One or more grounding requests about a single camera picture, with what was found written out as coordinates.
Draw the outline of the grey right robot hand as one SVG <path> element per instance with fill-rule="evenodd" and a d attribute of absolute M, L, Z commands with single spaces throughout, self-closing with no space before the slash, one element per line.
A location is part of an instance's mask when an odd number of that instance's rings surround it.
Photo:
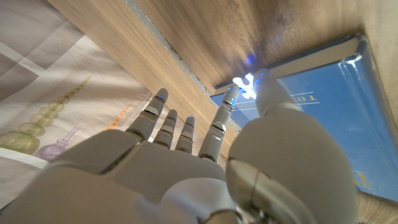
<path fill-rule="evenodd" d="M 2 223 L 354 223 L 349 160 L 269 72 L 254 77 L 259 117 L 218 165 L 238 97 L 232 86 L 197 156 L 195 120 L 176 144 L 176 111 L 150 134 L 168 97 L 161 89 L 125 131 L 94 135 L 51 160 L 1 210 Z"/>

